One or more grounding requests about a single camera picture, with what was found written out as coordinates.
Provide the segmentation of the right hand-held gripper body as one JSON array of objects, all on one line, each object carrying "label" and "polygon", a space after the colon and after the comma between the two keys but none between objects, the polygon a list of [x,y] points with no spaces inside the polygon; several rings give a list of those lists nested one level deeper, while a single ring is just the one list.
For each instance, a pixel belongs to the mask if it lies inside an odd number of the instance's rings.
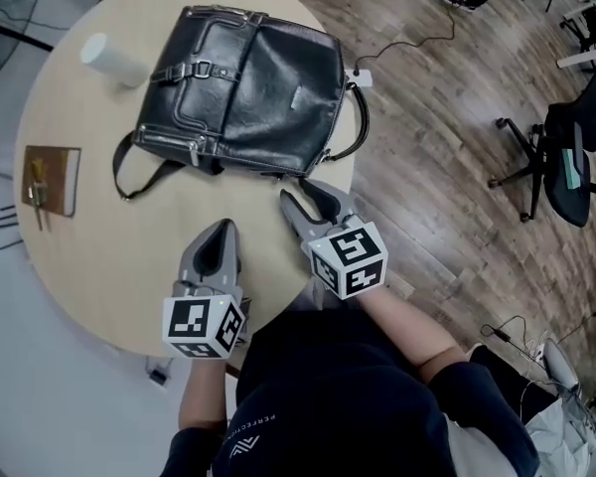
[{"label": "right hand-held gripper body", "polygon": [[312,274],[341,300],[382,285],[388,251],[373,222],[307,243]]}]

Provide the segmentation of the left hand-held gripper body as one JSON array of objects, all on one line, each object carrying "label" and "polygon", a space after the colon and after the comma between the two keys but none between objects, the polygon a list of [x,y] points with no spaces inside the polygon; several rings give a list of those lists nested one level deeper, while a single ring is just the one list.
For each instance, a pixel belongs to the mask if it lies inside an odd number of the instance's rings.
[{"label": "left hand-held gripper body", "polygon": [[242,289],[223,292],[190,281],[176,281],[163,300],[162,341],[176,356],[227,360],[244,328]]}]

